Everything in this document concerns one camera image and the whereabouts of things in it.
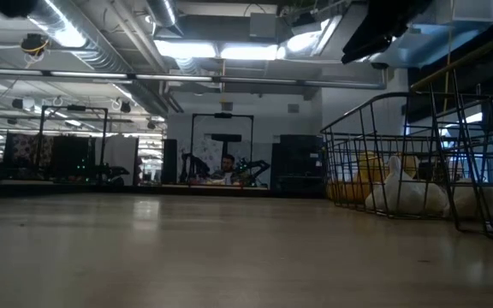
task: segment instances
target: floor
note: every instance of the floor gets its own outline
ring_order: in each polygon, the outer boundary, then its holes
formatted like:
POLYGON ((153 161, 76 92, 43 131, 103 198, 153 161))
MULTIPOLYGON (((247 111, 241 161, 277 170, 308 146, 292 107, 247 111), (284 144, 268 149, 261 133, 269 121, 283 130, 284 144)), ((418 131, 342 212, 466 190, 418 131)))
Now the floor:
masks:
POLYGON ((0 199, 0 307, 493 307, 493 240, 323 200, 0 199))

